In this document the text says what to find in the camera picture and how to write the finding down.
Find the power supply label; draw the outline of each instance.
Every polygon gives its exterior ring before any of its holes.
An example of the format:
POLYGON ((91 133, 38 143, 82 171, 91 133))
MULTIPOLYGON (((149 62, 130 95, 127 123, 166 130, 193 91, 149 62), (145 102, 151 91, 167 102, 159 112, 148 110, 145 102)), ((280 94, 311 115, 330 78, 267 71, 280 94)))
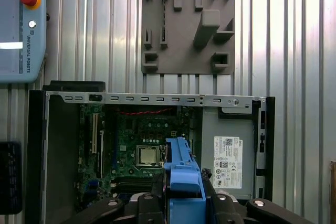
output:
POLYGON ((235 136, 216 136, 214 142, 214 188, 241 189, 243 140, 235 136))

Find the pcie slot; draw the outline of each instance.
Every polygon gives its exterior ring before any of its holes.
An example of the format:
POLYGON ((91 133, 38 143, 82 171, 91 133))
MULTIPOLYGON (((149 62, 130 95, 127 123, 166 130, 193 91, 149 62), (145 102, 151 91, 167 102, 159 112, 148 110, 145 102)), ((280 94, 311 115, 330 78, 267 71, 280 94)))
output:
POLYGON ((92 118, 92 153, 97 153, 97 135, 98 135, 99 114, 94 113, 92 118))

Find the corrugated metal wall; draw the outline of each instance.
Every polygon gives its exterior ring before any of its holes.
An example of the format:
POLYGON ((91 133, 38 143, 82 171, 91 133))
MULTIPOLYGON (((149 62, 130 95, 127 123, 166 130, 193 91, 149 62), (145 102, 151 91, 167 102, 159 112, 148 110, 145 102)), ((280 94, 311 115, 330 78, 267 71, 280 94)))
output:
POLYGON ((274 95, 274 201, 328 223, 329 162, 336 157, 335 0, 236 0, 235 8, 234 75, 144 76, 141 0, 48 0, 45 69, 34 85, 1 86, 0 138, 21 141, 25 151, 26 90, 50 80, 105 81, 109 92, 274 95))

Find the motherboard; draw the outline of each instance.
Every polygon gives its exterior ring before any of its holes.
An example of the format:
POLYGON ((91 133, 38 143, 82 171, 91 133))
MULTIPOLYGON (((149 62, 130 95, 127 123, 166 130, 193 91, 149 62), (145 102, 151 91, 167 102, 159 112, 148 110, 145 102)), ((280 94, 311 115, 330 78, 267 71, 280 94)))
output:
POLYGON ((192 116, 183 106, 81 105, 76 210, 150 191, 163 172, 166 138, 189 141, 192 116))

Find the red cable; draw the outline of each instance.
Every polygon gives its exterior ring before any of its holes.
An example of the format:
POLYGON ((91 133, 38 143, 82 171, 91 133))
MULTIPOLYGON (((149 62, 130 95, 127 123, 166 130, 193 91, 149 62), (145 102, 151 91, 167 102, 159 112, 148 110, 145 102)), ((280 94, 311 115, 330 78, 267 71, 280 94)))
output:
POLYGON ((146 115, 146 114, 160 114, 162 112, 171 110, 172 108, 167 108, 163 110, 157 110, 157 111, 141 111, 141 112, 124 112, 124 111, 119 111, 120 114, 123 115, 146 115))

